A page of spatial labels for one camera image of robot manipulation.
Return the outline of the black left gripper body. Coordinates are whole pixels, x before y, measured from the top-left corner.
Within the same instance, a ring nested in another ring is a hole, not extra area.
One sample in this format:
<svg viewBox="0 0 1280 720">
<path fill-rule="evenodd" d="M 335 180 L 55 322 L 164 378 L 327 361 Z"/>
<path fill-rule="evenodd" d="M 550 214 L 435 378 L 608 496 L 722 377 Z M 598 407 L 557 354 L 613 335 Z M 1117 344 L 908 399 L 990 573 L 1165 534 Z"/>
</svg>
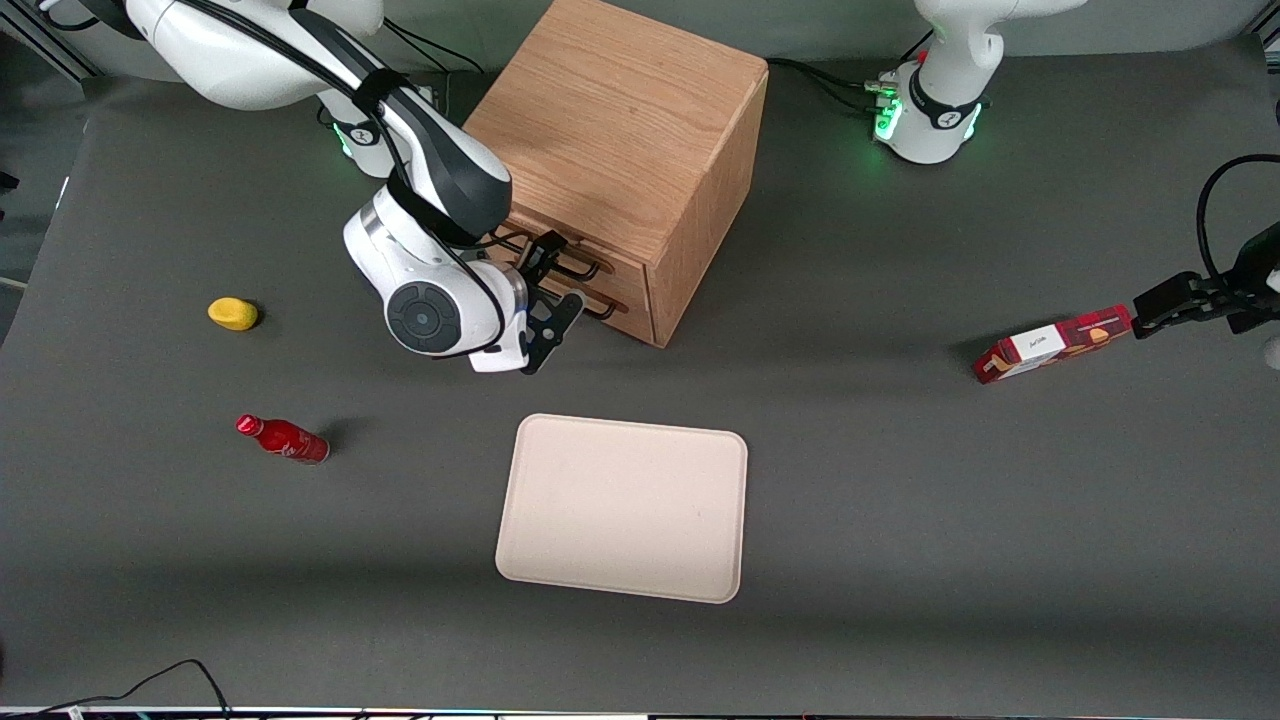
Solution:
<svg viewBox="0 0 1280 720">
<path fill-rule="evenodd" d="M 1244 334 L 1277 320 L 1279 311 L 1279 222 L 1249 238 L 1240 247 L 1228 272 L 1228 283 L 1244 299 L 1249 310 L 1229 316 L 1233 334 Z"/>
</svg>

